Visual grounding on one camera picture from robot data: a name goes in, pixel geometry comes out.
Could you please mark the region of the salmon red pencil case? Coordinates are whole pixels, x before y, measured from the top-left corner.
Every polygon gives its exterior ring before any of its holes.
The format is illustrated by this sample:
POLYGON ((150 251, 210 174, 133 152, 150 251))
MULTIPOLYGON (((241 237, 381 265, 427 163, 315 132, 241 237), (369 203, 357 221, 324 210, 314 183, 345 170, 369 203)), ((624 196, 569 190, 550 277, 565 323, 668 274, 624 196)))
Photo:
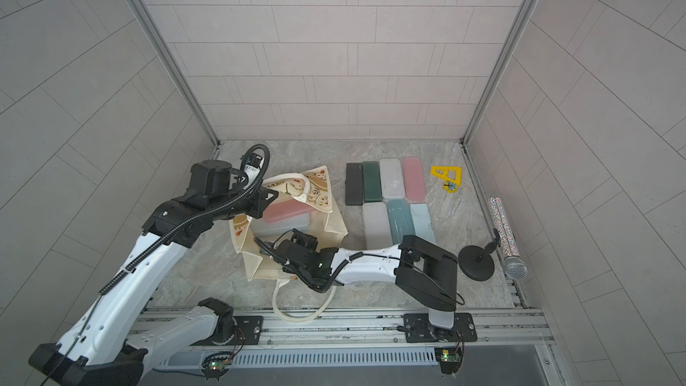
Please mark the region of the salmon red pencil case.
POLYGON ((264 210, 262 219, 266 223, 277 223, 290 218, 309 214, 314 208, 307 203, 302 203, 294 198, 282 202, 274 202, 264 210))

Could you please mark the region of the translucent white pencil case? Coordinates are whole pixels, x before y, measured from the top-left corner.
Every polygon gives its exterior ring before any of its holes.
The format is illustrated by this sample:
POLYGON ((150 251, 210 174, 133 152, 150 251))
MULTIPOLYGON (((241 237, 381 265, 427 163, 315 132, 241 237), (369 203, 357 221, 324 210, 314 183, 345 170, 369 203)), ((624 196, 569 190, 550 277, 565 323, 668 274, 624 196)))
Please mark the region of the translucent white pencil case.
POLYGON ((383 202, 365 203, 363 222, 367 249, 383 249, 393 245, 388 211, 383 202))

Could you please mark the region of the dark green pencil case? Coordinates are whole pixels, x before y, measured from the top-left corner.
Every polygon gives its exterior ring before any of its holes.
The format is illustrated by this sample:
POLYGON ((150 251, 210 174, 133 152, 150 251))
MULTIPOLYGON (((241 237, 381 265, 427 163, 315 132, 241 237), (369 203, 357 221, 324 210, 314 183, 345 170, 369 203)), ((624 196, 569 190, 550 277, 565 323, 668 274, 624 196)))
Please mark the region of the dark green pencil case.
POLYGON ((378 162, 363 162, 364 203, 382 202, 382 180, 378 162))

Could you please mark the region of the black pencil case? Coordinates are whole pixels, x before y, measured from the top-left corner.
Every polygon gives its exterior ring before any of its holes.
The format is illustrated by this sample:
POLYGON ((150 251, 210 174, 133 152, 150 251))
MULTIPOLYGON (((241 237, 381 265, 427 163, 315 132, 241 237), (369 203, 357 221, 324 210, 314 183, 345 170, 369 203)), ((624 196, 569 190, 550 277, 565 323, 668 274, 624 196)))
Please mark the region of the black pencil case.
POLYGON ((361 163, 346 164, 345 204, 347 206, 364 204, 364 175, 361 163))

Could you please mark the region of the light teal pencil case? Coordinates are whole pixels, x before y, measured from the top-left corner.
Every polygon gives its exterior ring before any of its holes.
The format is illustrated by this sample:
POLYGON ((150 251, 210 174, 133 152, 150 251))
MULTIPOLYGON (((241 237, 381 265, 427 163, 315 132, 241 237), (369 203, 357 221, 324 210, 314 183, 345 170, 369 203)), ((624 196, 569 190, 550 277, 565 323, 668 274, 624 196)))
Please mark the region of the light teal pencil case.
POLYGON ((414 235, 414 222, 409 203, 404 199, 391 199, 386 203, 389 216, 389 228, 394 245, 399 245, 407 235, 414 235))

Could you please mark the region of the white grey pencil case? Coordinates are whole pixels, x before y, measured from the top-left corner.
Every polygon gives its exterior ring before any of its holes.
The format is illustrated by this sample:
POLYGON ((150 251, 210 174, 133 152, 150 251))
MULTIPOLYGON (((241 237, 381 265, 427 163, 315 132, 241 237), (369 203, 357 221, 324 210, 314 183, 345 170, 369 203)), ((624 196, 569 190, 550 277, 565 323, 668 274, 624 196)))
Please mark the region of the white grey pencil case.
POLYGON ((402 164, 398 158, 383 158, 379 162, 384 201, 403 199, 406 196, 402 164))

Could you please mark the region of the pale blue pencil case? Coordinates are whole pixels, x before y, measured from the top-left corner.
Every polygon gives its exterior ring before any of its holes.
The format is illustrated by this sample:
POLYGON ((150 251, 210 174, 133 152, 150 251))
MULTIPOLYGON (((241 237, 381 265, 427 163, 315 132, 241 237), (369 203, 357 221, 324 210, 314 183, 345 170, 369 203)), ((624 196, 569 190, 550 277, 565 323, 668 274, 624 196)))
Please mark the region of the pale blue pencil case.
POLYGON ((428 206, 426 204, 412 204, 410 214, 414 225, 414 234, 425 241, 436 244, 428 206))

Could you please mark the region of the pink pencil case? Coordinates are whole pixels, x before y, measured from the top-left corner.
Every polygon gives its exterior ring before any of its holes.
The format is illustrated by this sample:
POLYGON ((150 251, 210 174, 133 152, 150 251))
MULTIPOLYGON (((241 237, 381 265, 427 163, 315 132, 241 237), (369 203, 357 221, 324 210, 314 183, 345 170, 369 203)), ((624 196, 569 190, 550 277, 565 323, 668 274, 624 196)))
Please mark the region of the pink pencil case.
POLYGON ((402 159, 405 199, 410 204, 424 204, 426 198, 423 165, 418 157, 402 159))

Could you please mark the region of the light blue grey pencil case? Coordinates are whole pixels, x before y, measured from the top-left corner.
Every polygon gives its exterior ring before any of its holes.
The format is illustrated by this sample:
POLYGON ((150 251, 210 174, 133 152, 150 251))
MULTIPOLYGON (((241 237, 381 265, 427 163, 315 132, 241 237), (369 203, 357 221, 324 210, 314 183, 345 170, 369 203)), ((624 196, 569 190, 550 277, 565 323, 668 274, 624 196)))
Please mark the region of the light blue grey pencil case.
POLYGON ((285 221, 277 223, 266 223, 263 219, 255 219, 250 223, 250 230, 252 230, 255 237, 266 239, 269 237, 283 234, 284 232, 297 229, 306 232, 310 227, 310 214, 302 214, 285 221))

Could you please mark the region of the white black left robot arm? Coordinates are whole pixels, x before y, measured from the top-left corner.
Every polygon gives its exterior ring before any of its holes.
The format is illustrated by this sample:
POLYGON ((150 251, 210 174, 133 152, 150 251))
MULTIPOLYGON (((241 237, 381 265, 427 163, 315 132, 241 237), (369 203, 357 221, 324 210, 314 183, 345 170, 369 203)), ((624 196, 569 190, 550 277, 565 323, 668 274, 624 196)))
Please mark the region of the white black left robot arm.
POLYGON ((258 144, 239 168, 205 160, 191 168, 186 192, 146 220, 127 261, 57 342, 40 344, 29 364, 60 385, 136 385, 178 351, 199 341, 223 345, 236 331, 233 308, 206 298, 185 316, 130 337, 130 329, 172 267, 219 220, 261 217, 277 197, 263 186, 270 154, 258 144))

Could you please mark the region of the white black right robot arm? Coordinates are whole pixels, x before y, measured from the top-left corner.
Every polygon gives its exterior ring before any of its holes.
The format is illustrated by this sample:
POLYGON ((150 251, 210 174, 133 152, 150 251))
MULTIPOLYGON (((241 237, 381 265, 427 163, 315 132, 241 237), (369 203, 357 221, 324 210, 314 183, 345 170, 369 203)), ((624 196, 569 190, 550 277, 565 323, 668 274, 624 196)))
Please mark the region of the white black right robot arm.
POLYGON ((358 282, 387 282, 428 307, 435 328, 455 328, 464 305, 457 292, 457 256, 415 235, 381 249, 318 248, 318 239, 298 230, 289 239, 264 243, 262 252, 307 288, 326 293, 358 282))

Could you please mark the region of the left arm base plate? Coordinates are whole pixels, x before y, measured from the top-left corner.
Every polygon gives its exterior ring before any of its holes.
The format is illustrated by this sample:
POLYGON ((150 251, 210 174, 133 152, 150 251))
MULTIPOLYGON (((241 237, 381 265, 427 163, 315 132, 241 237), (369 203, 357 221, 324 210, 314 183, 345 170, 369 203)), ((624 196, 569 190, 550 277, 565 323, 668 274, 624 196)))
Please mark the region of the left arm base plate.
POLYGON ((262 316, 234 317, 232 330, 228 335, 224 332, 199 341, 203 346, 255 346, 259 343, 264 323, 262 316))

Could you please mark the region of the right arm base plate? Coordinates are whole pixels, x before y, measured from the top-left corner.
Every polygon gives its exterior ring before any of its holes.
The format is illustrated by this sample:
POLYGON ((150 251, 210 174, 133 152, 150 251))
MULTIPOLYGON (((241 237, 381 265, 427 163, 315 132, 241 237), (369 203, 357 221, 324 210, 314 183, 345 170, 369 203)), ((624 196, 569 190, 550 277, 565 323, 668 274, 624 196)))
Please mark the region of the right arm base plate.
POLYGON ((469 313, 455 313, 453 327, 450 330, 432 325, 428 314, 406 314, 397 330, 405 334, 408 343, 478 341, 473 317, 469 313))

